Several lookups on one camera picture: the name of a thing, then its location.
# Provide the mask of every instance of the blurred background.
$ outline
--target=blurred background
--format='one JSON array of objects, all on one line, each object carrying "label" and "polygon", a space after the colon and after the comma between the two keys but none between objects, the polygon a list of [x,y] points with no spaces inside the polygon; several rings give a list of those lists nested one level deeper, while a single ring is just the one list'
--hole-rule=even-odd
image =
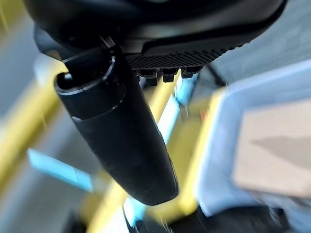
[{"label": "blurred background", "polygon": [[[214,67],[229,84],[311,58],[310,11],[308,0],[289,0],[284,14],[271,28],[254,41],[222,55],[213,62]],[[42,90],[51,81],[52,74],[64,69],[62,64],[39,54],[33,40],[33,27],[21,0],[0,0],[2,142],[9,140],[7,125],[12,124],[12,119],[28,116],[23,111],[27,98],[32,96],[32,99],[39,101],[41,92],[37,89]],[[204,68],[192,100],[207,98],[215,89],[217,85]],[[32,144],[32,148],[87,173],[97,173],[97,159],[65,110],[57,102],[55,108],[58,110],[53,120],[45,119],[45,110],[36,108],[36,114],[42,117],[40,127],[44,133]],[[12,177],[0,188],[0,192],[3,191],[0,195],[0,233],[61,232],[68,216],[83,206],[87,193],[34,170],[26,160],[21,159],[23,157],[26,157],[25,154],[10,161],[15,171],[11,171]]]}]

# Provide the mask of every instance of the textured grille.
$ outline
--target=textured grille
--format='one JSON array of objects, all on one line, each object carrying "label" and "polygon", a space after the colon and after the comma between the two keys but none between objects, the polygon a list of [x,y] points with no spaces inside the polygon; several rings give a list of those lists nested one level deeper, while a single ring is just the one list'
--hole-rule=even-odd
[{"label": "textured grille", "polygon": [[170,67],[194,67],[203,66],[233,48],[219,50],[202,50],[192,52],[174,53],[158,56],[135,56],[127,57],[132,69],[152,69],[152,68],[170,68]]}]

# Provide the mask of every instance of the black cylindrical housing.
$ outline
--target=black cylindrical housing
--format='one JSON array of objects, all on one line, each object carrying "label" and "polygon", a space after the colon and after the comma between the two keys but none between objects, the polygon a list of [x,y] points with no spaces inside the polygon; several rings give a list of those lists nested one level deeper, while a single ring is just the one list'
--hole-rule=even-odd
[{"label": "black cylindrical housing", "polygon": [[65,76],[56,78],[57,94],[105,170],[144,204],[176,197],[178,184],[165,143],[122,58],[113,57],[103,77],[83,85]]}]

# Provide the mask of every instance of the cardboard box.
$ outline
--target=cardboard box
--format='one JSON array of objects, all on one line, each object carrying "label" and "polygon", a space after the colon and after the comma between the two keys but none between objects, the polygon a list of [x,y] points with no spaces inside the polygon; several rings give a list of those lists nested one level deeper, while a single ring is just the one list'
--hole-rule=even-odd
[{"label": "cardboard box", "polygon": [[311,198],[311,99],[244,113],[233,180],[248,190]]}]

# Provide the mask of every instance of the black plastic casing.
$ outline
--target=black plastic casing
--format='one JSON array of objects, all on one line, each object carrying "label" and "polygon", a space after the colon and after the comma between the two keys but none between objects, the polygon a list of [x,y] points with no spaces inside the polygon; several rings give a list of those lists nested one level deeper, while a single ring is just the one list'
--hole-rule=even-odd
[{"label": "black plastic casing", "polygon": [[55,89],[105,170],[132,197],[157,205],[178,195],[163,138],[122,58],[113,57],[105,75],[80,86],[61,73]]},{"label": "black plastic casing", "polygon": [[287,0],[24,0],[40,51],[59,60],[110,36],[133,70],[200,67],[250,42]]}]

